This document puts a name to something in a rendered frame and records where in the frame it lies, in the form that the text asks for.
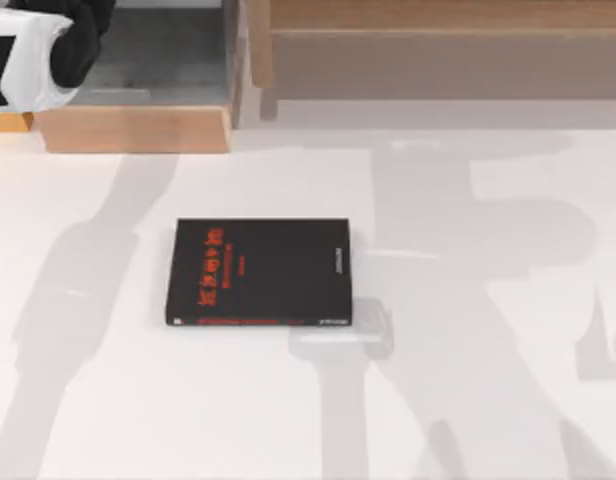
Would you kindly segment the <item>grey pierced drawer inside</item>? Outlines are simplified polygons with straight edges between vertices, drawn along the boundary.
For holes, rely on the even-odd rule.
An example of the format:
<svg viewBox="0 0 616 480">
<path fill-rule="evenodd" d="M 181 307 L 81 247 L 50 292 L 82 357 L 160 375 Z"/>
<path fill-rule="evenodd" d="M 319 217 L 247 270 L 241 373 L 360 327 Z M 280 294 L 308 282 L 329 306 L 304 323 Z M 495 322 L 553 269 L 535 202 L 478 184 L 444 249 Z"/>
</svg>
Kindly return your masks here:
<svg viewBox="0 0 616 480">
<path fill-rule="evenodd" d="M 118 0 L 71 104 L 228 104 L 238 17 L 239 0 Z"/>
</svg>

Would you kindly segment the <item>wooden open shelf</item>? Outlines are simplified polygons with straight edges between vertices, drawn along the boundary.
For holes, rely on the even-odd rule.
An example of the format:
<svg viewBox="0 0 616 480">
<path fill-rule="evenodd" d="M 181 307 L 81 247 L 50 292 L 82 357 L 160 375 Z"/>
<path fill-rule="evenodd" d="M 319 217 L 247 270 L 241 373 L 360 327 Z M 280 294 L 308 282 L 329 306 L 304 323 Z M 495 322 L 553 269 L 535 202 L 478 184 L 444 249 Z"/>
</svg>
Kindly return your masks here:
<svg viewBox="0 0 616 480">
<path fill-rule="evenodd" d="M 245 129 L 616 129 L 616 0 L 244 0 Z"/>
</svg>

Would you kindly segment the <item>pale wooden drawer front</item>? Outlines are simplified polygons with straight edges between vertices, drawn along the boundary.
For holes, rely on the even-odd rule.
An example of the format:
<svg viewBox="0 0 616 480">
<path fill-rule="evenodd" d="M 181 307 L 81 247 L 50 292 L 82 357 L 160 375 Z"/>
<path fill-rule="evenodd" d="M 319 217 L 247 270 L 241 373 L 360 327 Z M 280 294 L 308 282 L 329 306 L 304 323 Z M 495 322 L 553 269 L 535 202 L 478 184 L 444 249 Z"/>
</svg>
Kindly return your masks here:
<svg viewBox="0 0 616 480">
<path fill-rule="evenodd" d="M 50 153 L 226 153 L 232 133 L 221 106 L 67 106 L 34 120 Z"/>
</svg>

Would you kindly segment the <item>black book with red lettering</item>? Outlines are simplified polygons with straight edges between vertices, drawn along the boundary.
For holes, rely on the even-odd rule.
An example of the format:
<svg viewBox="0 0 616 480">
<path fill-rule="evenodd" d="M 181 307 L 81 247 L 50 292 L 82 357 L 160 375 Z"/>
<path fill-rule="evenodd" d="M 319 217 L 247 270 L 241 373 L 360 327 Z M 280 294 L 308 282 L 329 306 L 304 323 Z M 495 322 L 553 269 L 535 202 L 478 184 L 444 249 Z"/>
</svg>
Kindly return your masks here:
<svg viewBox="0 0 616 480">
<path fill-rule="evenodd" d="M 350 224 L 344 218 L 181 219 L 169 326 L 349 326 Z"/>
</svg>

